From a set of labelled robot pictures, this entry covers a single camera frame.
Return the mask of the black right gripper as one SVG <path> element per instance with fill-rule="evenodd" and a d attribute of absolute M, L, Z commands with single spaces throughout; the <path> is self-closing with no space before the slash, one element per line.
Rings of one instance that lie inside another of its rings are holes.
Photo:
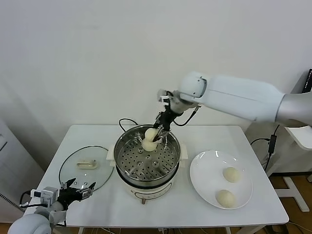
<path fill-rule="evenodd" d="M 157 129 L 156 135 L 153 138 L 153 143 L 161 143 L 162 140 L 168 135 L 171 123 L 182 113 L 176 113 L 171 109 L 166 109 L 157 115 L 153 128 Z"/>

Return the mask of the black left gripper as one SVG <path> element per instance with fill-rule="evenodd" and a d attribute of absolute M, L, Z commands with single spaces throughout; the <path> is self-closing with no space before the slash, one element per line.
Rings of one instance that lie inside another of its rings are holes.
<path fill-rule="evenodd" d="M 93 194 L 96 183 L 83 189 L 71 188 L 76 178 L 61 183 L 57 201 L 63 206 L 63 210 L 68 210 L 69 205 L 74 201 L 81 201 L 82 197 L 90 197 Z"/>

